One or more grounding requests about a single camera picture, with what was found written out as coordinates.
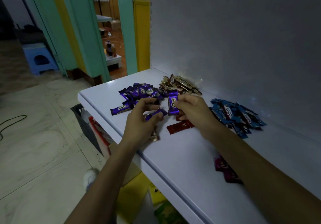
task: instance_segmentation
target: green package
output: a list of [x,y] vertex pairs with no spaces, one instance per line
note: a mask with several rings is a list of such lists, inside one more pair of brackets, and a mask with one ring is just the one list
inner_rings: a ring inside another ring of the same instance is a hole
[[155,210],[154,215],[158,219],[159,224],[188,224],[169,201],[166,201]]

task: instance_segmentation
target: forearm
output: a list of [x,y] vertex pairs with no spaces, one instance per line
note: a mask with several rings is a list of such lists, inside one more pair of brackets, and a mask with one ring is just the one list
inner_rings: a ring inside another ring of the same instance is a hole
[[82,197],[65,224],[106,224],[129,168],[135,149],[128,142],[120,142],[90,189]]
[[224,126],[216,126],[207,135],[271,222],[317,223],[321,220],[321,201],[236,134]]

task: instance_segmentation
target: white shoe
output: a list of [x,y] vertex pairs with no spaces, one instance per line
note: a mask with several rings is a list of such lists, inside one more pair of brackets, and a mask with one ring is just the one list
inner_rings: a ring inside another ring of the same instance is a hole
[[88,191],[91,184],[95,181],[99,171],[98,169],[88,169],[83,176],[83,187]]

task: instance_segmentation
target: hand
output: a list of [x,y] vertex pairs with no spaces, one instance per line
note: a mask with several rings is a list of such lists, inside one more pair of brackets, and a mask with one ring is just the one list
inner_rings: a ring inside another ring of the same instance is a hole
[[200,96],[179,95],[178,101],[174,102],[174,104],[179,109],[179,119],[190,120],[206,139],[211,134],[213,127],[222,126]]
[[155,125],[163,118],[163,114],[157,113],[148,121],[145,121],[143,113],[158,110],[158,105],[150,105],[156,98],[140,99],[135,108],[128,114],[122,142],[129,144],[133,150],[138,148],[150,137]]

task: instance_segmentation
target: black crate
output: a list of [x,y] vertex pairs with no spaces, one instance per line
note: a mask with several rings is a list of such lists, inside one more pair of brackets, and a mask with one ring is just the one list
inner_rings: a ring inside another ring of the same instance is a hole
[[74,113],[77,118],[77,121],[79,123],[79,126],[81,127],[81,130],[83,134],[89,139],[89,141],[95,146],[95,148],[101,153],[99,144],[97,142],[96,136],[91,129],[90,125],[86,123],[82,118],[81,118],[81,112],[83,110],[82,104],[75,105],[74,107],[70,108]]

